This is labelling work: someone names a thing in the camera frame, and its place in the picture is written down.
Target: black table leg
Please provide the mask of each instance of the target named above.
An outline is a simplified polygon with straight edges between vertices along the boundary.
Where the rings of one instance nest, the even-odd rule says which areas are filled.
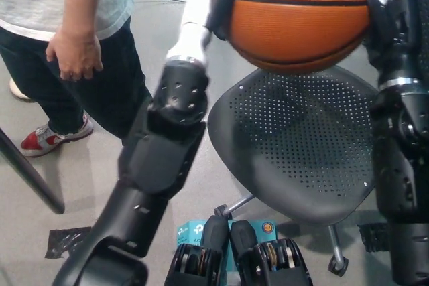
[[[65,211],[64,201],[62,201],[49,188],[45,180],[34,169],[30,162],[19,152],[11,139],[0,129],[0,154],[24,179],[24,181],[34,190],[42,201],[56,214],[63,214]]]

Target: cardboard box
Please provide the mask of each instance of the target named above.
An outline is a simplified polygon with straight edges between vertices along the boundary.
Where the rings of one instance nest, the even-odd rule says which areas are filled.
[[[229,228],[234,221],[229,221]],[[193,220],[177,228],[177,246],[180,244],[193,244],[199,246],[204,231],[206,220]],[[249,221],[256,232],[258,242],[266,242],[277,239],[275,222],[273,221]],[[223,286],[240,286],[240,278],[235,266],[231,244],[228,245],[226,278],[223,278]]]

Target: jeans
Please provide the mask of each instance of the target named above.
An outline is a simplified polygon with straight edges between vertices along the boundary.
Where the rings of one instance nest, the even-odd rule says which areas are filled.
[[[130,30],[131,19],[101,40],[104,69],[90,80],[60,78],[58,62],[47,62],[47,42],[0,28],[0,55],[20,91],[37,102],[58,134],[76,133],[84,110],[104,129],[124,140],[142,102],[150,96]]]

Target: chair caster wheel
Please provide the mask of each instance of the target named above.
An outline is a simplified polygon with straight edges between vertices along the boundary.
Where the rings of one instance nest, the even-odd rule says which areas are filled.
[[[229,214],[228,216],[224,216],[223,212],[225,211],[225,209],[227,209],[227,205],[223,204],[222,206],[217,207],[216,209],[214,209],[214,215],[215,216],[219,216],[219,217],[223,217],[226,218],[227,220],[232,220],[233,219],[233,215]]]
[[[328,270],[332,274],[335,274],[339,277],[342,277],[346,273],[347,267],[349,266],[349,260],[346,257],[343,257],[343,260],[344,260],[344,266],[342,267],[342,269],[338,270],[335,268],[335,265],[336,265],[335,256],[332,256],[332,258],[330,259],[330,262],[329,262]]]

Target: human hand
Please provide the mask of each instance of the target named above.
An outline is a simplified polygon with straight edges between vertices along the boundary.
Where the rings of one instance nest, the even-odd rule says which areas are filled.
[[[89,80],[93,70],[103,70],[100,41],[93,33],[76,35],[61,27],[46,48],[47,61],[53,62],[55,58],[63,80]]]

